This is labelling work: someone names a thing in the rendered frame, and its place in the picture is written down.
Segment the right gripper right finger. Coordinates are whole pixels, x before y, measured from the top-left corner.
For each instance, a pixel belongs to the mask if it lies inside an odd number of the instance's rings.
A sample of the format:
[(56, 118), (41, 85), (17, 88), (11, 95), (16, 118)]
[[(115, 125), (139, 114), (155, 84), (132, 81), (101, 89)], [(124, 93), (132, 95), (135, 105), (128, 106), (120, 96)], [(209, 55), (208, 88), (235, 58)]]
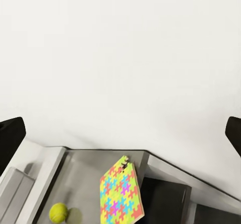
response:
[(225, 135), (241, 157), (241, 119), (229, 117)]

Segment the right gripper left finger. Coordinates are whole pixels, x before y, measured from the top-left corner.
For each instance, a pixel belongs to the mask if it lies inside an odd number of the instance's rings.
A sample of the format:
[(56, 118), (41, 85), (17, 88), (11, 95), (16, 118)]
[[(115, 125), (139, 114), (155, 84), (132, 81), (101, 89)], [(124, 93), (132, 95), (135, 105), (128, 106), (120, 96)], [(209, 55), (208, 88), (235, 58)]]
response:
[(26, 136), (22, 117), (0, 122), (0, 177)]

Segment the jigsaw puzzle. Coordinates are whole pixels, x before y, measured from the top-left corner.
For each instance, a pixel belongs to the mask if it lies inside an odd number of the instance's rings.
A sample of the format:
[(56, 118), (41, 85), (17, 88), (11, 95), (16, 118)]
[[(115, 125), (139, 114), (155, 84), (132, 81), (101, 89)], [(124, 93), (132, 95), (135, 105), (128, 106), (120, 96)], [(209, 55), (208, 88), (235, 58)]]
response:
[(133, 163), (122, 156), (100, 180), (101, 224), (134, 224), (145, 216)]

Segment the tennis ball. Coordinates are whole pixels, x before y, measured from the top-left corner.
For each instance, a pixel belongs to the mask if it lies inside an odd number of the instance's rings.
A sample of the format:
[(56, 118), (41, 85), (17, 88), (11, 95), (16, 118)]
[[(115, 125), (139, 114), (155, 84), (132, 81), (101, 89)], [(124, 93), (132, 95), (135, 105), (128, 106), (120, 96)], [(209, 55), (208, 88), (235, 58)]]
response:
[(49, 213), (50, 220), (54, 223), (62, 223), (68, 216), (68, 207), (64, 203), (55, 204)]

